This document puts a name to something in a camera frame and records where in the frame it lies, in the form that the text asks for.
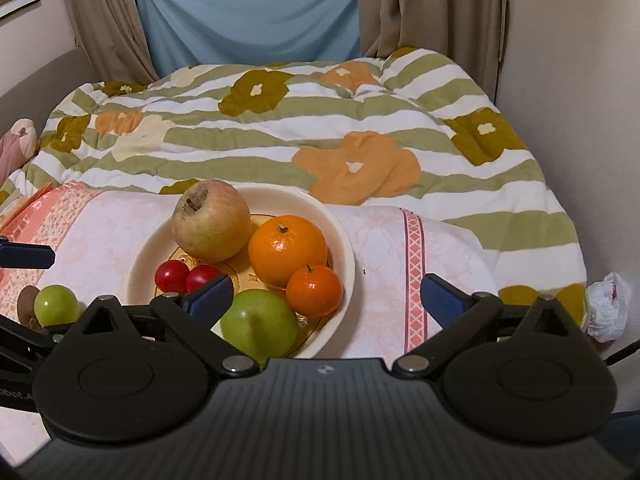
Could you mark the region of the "grey headboard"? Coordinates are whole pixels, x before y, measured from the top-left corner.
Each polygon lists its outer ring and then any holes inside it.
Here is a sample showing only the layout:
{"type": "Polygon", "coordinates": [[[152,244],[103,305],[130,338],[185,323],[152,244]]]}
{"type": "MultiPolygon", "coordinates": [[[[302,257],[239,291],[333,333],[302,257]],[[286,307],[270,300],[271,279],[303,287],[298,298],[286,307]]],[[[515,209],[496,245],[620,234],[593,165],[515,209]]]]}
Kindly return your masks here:
{"type": "Polygon", "coordinates": [[[101,77],[81,49],[71,50],[36,70],[1,97],[1,135],[19,119],[31,119],[38,133],[55,107],[73,90],[101,77]]]}

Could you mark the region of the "brown kiwi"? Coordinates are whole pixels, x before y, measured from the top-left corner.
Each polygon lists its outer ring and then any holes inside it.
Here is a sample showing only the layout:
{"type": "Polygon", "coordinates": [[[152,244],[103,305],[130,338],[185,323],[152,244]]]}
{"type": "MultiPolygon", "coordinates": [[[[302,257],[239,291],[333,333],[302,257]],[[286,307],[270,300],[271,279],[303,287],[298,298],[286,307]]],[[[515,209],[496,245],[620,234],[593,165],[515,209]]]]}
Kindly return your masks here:
{"type": "Polygon", "coordinates": [[[17,297],[17,318],[21,325],[39,332],[41,325],[35,315],[35,300],[39,294],[39,289],[34,285],[24,287],[17,297]]]}

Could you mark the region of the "beige curtain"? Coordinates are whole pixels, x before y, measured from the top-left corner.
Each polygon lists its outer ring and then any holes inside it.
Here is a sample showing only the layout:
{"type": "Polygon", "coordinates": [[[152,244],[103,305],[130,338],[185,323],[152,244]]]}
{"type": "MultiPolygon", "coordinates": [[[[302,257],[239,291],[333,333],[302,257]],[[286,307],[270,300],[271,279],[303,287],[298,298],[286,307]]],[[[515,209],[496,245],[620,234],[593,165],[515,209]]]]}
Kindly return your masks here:
{"type": "Polygon", "coordinates": [[[403,47],[442,53],[495,99],[509,0],[357,0],[363,55],[386,58],[403,47]]]}
{"type": "Polygon", "coordinates": [[[77,47],[103,80],[158,79],[136,0],[64,0],[77,47]]]}

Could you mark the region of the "green striped floral quilt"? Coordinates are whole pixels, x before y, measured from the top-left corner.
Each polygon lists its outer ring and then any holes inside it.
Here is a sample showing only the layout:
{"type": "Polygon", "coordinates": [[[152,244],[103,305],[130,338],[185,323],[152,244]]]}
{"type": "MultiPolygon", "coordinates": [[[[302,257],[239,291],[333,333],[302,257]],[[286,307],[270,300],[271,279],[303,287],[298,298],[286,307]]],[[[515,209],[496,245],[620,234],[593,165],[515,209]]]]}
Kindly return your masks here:
{"type": "Polygon", "coordinates": [[[70,181],[179,194],[220,179],[397,206],[471,231],[503,300],[546,292],[576,320],[586,314],[573,221],[503,114],[434,51],[78,82],[55,100],[36,147],[2,178],[3,197],[70,181]]]}

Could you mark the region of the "yellow red apple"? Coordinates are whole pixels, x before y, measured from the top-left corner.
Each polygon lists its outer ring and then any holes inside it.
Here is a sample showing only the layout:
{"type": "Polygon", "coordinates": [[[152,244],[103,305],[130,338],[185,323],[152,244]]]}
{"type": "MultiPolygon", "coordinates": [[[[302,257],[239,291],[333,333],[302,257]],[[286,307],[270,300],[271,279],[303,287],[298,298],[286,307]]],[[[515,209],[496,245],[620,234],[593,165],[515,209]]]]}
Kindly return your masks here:
{"type": "Polygon", "coordinates": [[[235,256],[252,235],[252,219],[239,191],[221,180],[190,186],[176,203],[171,234],[188,255],[207,263],[235,256]]]}

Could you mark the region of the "small green apple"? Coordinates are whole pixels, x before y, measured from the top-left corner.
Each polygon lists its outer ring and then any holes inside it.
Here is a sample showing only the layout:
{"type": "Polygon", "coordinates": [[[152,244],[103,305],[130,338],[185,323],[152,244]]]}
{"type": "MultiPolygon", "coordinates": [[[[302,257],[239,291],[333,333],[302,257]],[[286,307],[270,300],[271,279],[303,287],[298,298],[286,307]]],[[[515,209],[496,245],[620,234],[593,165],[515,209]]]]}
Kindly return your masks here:
{"type": "Polygon", "coordinates": [[[75,294],[63,285],[48,285],[38,292],[34,311],[43,327],[75,323],[81,316],[81,306],[75,294]]]}

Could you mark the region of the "beige right curtain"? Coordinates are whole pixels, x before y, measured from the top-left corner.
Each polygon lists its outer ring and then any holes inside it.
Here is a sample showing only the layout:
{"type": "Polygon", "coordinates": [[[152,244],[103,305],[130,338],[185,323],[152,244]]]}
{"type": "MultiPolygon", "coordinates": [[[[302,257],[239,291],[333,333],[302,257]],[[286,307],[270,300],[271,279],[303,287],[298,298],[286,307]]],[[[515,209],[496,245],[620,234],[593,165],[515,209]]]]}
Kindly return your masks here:
{"type": "Polygon", "coordinates": [[[357,0],[363,55],[386,58],[403,47],[442,53],[495,99],[509,0],[357,0]]]}

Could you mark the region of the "mandarin in bowl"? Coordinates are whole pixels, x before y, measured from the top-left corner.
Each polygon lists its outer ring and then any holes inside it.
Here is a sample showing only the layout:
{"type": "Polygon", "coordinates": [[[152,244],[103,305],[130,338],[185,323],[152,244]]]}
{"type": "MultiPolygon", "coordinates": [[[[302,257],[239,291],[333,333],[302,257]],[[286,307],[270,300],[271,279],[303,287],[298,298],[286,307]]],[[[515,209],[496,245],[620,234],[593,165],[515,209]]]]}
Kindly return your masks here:
{"type": "Polygon", "coordinates": [[[340,306],[343,285],[328,266],[307,264],[292,274],[285,287],[285,297],[295,312],[306,318],[322,318],[340,306]]]}

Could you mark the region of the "large orange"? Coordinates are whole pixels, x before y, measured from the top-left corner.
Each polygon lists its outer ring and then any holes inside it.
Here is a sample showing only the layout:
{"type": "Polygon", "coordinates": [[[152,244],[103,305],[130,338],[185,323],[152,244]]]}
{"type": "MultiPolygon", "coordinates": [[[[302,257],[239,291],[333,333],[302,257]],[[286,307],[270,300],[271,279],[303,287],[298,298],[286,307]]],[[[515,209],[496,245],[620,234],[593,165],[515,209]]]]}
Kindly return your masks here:
{"type": "Polygon", "coordinates": [[[257,277],[279,288],[285,288],[293,273],[307,264],[324,266],[329,255],[318,226],[292,214],[263,223],[250,238],[247,251],[257,277]]]}

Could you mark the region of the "blue cloth curtain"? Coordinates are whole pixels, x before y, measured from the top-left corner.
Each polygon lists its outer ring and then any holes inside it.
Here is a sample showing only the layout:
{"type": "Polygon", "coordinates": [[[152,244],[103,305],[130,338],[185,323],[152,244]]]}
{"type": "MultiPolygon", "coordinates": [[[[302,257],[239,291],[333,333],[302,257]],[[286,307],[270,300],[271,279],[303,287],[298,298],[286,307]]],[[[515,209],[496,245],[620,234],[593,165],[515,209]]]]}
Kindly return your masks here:
{"type": "Polygon", "coordinates": [[[361,53],[357,0],[137,0],[156,72],[341,62],[361,53]]]}

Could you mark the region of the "white plastic bag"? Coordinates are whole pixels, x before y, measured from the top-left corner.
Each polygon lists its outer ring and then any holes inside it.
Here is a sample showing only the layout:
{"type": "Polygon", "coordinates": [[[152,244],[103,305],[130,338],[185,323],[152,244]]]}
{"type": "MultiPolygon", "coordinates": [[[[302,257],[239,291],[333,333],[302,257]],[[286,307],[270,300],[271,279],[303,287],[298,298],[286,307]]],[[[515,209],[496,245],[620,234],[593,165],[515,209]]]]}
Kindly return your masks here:
{"type": "Polygon", "coordinates": [[[587,334],[599,344],[620,338],[626,330],[631,296],[629,285],[616,272],[589,285],[586,289],[587,334]]]}

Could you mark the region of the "pink plush pillow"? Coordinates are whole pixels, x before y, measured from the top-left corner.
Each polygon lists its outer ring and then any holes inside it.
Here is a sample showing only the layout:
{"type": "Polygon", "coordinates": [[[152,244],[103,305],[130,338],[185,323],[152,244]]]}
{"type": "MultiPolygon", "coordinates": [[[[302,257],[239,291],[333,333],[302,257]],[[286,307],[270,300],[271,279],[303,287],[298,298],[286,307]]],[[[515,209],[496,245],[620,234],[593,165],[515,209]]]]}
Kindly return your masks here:
{"type": "Polygon", "coordinates": [[[1,137],[0,180],[4,182],[15,170],[22,168],[36,154],[38,134],[35,123],[21,118],[1,137]]]}

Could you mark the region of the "cream oval bowl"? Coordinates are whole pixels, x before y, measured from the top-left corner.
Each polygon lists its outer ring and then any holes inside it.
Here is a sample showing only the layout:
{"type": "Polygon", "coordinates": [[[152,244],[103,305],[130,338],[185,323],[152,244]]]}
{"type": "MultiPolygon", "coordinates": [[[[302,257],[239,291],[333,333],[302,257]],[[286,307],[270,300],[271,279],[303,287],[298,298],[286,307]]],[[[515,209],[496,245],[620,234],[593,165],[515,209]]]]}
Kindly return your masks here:
{"type": "MultiPolygon", "coordinates": [[[[328,266],[341,279],[343,299],[340,306],[324,318],[307,320],[301,316],[298,319],[298,336],[288,354],[293,358],[310,359],[328,344],[340,327],[352,300],[356,278],[352,244],[332,211],[303,192],[272,184],[241,184],[238,190],[250,208],[254,226],[260,226],[271,217],[292,214],[314,223],[326,239],[328,266]]],[[[170,215],[166,214],[141,246],[136,258],[131,260],[131,268],[128,276],[122,280],[119,293],[123,304],[147,304],[160,293],[154,283],[154,273],[164,261],[178,259],[190,268],[196,265],[196,261],[175,243],[169,218],[170,215]]]]}

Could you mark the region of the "red cherry tomato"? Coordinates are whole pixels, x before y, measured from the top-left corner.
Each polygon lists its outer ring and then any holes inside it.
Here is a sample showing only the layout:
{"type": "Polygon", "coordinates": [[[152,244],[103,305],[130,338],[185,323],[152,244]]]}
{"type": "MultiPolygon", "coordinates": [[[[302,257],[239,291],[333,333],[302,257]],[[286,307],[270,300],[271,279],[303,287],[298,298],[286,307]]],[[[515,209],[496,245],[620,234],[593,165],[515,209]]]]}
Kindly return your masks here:
{"type": "Polygon", "coordinates": [[[195,292],[219,274],[221,274],[221,270],[207,264],[201,263],[198,266],[194,266],[186,278],[186,291],[195,292]]]}
{"type": "Polygon", "coordinates": [[[186,293],[186,281],[190,274],[189,267],[180,260],[163,262],[154,273],[154,283],[161,292],[186,293]]]}

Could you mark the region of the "large green apple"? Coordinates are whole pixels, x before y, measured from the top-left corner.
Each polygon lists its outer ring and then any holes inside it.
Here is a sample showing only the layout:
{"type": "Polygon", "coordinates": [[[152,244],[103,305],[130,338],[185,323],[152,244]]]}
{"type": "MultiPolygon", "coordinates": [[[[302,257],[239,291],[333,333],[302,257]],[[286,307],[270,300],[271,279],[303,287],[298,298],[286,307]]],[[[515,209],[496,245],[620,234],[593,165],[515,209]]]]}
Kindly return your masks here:
{"type": "Polygon", "coordinates": [[[220,329],[225,341],[264,364],[290,351],[298,321],[288,303],[274,292],[249,289],[234,296],[220,329]]]}

